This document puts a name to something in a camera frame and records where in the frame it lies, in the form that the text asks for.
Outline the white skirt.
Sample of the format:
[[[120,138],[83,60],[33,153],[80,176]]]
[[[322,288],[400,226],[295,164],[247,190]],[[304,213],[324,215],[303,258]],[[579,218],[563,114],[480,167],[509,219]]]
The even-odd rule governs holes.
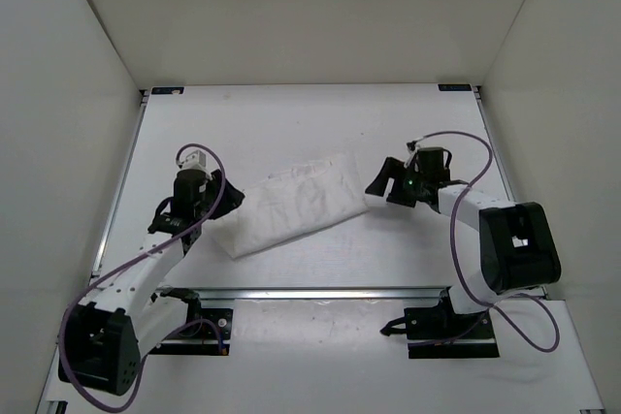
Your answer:
[[[355,158],[340,153],[270,175],[205,232],[239,259],[332,227],[368,210]]]

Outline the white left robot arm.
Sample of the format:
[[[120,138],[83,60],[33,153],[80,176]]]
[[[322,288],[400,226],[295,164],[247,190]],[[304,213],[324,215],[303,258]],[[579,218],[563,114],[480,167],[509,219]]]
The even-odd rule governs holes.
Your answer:
[[[182,169],[157,207],[140,262],[113,273],[81,299],[62,328],[59,378],[122,396],[162,340],[204,326],[197,292],[160,288],[202,234],[202,224],[242,205],[244,194],[220,170]]]

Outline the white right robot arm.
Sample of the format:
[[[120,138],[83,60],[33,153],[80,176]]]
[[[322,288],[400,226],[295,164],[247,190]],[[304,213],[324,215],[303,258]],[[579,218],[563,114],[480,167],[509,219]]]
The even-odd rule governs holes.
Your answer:
[[[452,153],[442,147],[410,148],[401,161],[388,157],[365,193],[386,202],[416,207],[422,203],[449,218],[449,247],[457,253],[456,226],[478,233],[478,266],[470,276],[453,266],[458,283],[441,295],[436,328],[457,336],[470,325],[470,315],[487,310],[523,290],[557,282],[561,264],[543,207],[503,201],[451,177]]]

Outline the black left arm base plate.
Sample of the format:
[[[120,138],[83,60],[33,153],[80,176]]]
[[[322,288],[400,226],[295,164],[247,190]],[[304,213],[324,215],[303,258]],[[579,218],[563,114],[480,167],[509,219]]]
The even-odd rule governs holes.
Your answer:
[[[150,355],[226,357],[233,317],[230,307],[208,307],[195,300],[188,305],[186,328],[158,343]]]

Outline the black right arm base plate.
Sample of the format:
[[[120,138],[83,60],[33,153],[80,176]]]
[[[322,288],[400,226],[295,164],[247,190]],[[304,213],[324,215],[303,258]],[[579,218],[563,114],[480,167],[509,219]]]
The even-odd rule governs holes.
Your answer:
[[[408,307],[389,321],[384,336],[404,335],[410,360],[496,359],[500,357],[487,312],[460,315],[433,307]]]

